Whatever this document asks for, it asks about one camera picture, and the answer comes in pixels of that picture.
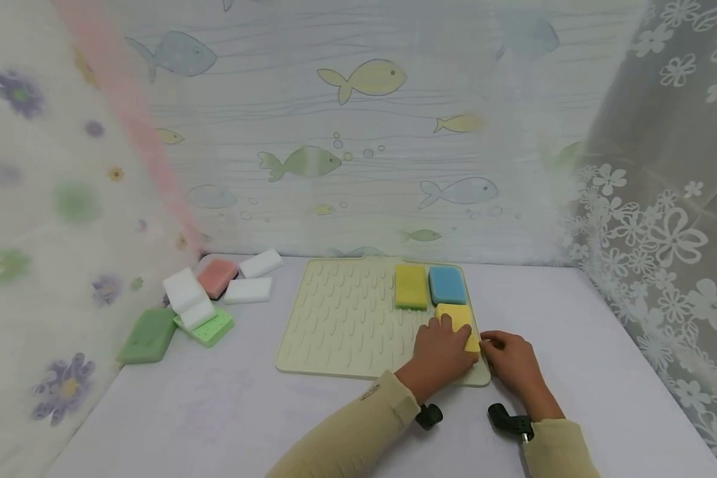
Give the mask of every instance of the white table surface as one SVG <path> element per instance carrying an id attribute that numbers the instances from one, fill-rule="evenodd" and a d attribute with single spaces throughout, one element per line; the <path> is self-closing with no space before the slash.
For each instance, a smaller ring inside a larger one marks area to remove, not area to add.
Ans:
<path id="1" fill-rule="evenodd" d="M 294 441 L 369 383 L 274 367 L 307 261 L 284 258 L 269 274 L 271 302 L 227 306 L 236 326 L 213 348 L 177 331 L 161 362 L 124 367 L 46 476 L 263 477 Z M 583 274 L 462 268 L 480 330 L 519 333 L 534 344 L 602 477 L 717 477 L 714 455 Z M 522 412 L 499 379 L 485 388 L 450 388 L 430 402 L 443 410 L 443 422 L 427 433 L 413 424 L 370 476 L 526 476 L 518 442 L 489 423 L 492 403 Z"/>

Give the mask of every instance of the sleeve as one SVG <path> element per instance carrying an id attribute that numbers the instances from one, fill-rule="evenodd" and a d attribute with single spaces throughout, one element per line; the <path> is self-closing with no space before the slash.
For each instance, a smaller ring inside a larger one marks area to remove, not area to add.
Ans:
<path id="1" fill-rule="evenodd" d="M 534 423 L 523 451 L 531 478 L 600 478 L 581 427 L 569 420 Z"/>
<path id="2" fill-rule="evenodd" d="M 419 412 L 409 389 L 385 372 L 361 397 L 300 438 L 266 478 L 356 477 Z"/>

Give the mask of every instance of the white eraser sponge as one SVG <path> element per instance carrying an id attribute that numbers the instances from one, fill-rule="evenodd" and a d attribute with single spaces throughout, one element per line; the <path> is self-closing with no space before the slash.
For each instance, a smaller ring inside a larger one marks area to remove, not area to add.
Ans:
<path id="1" fill-rule="evenodd" d="M 273 271 L 283 263 L 284 261 L 278 252 L 268 250 L 239 264 L 239 270 L 242 271 L 244 277 L 253 279 L 262 276 L 266 272 Z"/>
<path id="2" fill-rule="evenodd" d="M 209 321 L 218 313 L 214 310 L 212 302 L 209 297 L 205 296 L 204 301 L 199 302 L 188 311 L 179 314 L 183 325 L 186 326 L 190 331 L 193 331 L 197 327 L 201 326 L 204 322 Z"/>
<path id="3" fill-rule="evenodd" d="M 204 292 L 189 268 L 169 276 L 162 281 L 162 285 L 167 292 L 169 304 L 179 315 L 208 298 L 207 292 Z"/>
<path id="4" fill-rule="evenodd" d="M 268 302 L 272 281 L 270 277 L 233 280 L 228 283 L 223 300 L 226 303 Z"/>

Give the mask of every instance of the drying mat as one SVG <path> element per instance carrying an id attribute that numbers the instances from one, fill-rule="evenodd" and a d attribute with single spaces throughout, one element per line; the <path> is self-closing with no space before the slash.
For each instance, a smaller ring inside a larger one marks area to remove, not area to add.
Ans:
<path id="1" fill-rule="evenodd" d="M 279 347 L 277 368 L 374 379 L 406 363 L 418 328 L 434 316 L 434 309 L 432 304 L 427 311 L 395 308 L 395 265 L 404 262 L 428 266 L 395 257 L 309 261 Z M 458 384 L 482 387 L 490 380 L 481 357 Z"/>

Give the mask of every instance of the blue sponge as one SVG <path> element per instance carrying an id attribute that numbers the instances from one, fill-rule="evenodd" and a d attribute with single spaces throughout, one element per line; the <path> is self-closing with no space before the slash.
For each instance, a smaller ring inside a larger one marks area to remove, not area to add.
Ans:
<path id="1" fill-rule="evenodd" d="M 465 281 L 458 268 L 430 266 L 428 281 L 430 283 L 430 299 L 433 304 L 465 305 L 467 303 Z"/>

